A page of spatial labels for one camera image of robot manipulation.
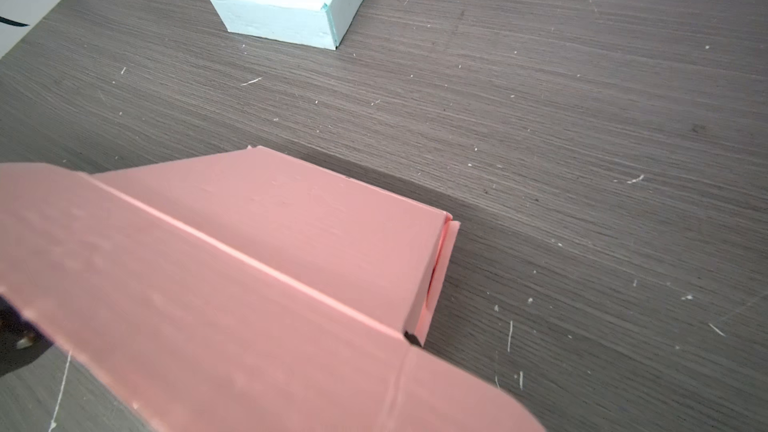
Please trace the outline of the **pink paper box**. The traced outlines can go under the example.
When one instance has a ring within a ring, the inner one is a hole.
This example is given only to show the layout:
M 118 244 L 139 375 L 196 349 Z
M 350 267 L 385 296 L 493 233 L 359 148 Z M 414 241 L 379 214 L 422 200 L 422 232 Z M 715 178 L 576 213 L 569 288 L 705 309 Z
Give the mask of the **pink paper box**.
M 158 431 L 537 431 L 423 345 L 459 225 L 256 147 L 1 167 L 1 295 Z

